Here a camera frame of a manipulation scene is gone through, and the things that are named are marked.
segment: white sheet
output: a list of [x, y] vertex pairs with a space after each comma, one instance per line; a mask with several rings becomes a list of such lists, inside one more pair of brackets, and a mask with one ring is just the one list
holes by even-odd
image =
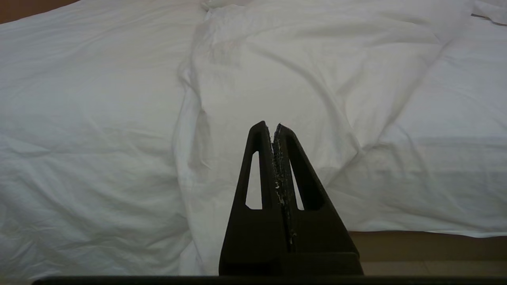
[[177, 273], [175, 71], [204, 15], [82, 0], [0, 25], [0, 279]]
[[328, 193], [349, 230], [507, 235], [507, 27], [470, 17]]
[[253, 124], [292, 128], [327, 185], [376, 143], [471, 11], [471, 2], [406, 0], [258, 0], [212, 10], [182, 72], [175, 144], [205, 272], [218, 271]]

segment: floor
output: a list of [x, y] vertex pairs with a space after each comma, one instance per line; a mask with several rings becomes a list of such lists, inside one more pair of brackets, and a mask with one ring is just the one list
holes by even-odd
[[365, 275], [507, 277], [507, 261], [362, 262]]

